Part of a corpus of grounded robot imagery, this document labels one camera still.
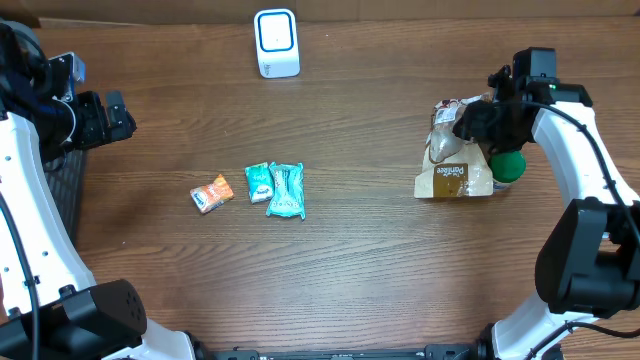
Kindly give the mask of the green lid jar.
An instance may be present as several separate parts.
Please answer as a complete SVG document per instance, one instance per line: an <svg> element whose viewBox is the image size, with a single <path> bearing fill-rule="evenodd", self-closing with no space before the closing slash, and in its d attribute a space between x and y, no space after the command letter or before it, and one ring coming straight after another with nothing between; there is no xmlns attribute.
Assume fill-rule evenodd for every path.
<svg viewBox="0 0 640 360"><path fill-rule="evenodd" d="M495 192L509 188L526 171L526 159L520 151L494 154L489 158Z"/></svg>

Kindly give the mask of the beige brown snack bag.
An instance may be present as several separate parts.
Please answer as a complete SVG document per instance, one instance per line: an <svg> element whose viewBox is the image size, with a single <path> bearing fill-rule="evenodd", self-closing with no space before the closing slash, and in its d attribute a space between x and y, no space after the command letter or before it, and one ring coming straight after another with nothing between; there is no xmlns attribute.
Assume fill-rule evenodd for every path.
<svg viewBox="0 0 640 360"><path fill-rule="evenodd" d="M466 107L478 100L489 101L490 94L445 99L434 106L422 170L414 181L415 198L484 197L493 194L492 172L481 148L453 134L453 127Z"/></svg>

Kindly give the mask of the orange snack packet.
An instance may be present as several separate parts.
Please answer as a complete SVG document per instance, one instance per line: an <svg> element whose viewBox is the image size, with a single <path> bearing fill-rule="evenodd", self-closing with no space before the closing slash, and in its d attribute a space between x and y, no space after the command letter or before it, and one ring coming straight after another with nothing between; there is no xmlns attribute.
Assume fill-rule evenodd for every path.
<svg viewBox="0 0 640 360"><path fill-rule="evenodd" d="M190 196L201 214L206 214L234 198L234 192L222 174L212 183L190 190Z"/></svg>

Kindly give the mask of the small teal white packet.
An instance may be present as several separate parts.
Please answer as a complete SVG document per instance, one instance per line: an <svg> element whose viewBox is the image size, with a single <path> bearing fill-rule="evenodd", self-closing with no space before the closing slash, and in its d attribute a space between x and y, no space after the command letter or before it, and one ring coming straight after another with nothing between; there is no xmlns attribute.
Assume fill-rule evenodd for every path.
<svg viewBox="0 0 640 360"><path fill-rule="evenodd" d="M256 204L270 200L274 195L274 181L267 162L245 168L250 202Z"/></svg>

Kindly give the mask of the teal snack packet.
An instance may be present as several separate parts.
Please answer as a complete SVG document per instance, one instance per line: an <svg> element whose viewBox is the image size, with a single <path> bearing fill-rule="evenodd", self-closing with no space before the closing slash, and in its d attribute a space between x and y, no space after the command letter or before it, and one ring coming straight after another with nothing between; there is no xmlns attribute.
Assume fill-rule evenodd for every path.
<svg viewBox="0 0 640 360"><path fill-rule="evenodd" d="M298 163L269 165L269 171L274 182L274 195L266 210L267 216L285 218L306 218L304 196L304 165Z"/></svg>

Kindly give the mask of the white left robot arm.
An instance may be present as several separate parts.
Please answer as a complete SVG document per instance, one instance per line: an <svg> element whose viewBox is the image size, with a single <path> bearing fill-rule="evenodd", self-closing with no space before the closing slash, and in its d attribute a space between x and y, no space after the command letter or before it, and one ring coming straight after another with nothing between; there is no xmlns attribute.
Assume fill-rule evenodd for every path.
<svg viewBox="0 0 640 360"><path fill-rule="evenodd" d="M151 320L126 280L98 283L47 182L73 151L130 138L122 95L77 93L85 67L53 58L31 29L1 25L1 284L6 359L205 359L194 336Z"/></svg>

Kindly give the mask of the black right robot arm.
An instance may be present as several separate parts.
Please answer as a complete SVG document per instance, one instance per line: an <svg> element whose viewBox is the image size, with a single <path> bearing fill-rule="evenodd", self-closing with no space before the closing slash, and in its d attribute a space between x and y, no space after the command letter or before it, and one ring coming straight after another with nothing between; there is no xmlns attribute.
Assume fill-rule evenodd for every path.
<svg viewBox="0 0 640 360"><path fill-rule="evenodd" d="M453 133L498 155L536 143L565 210L538 254L535 292L472 344L429 345L426 358L560 359L560 341L583 328L614 338L639 333L598 325L639 306L639 196L617 171L586 88L556 75L556 52L530 47L488 78L490 102L471 103Z"/></svg>

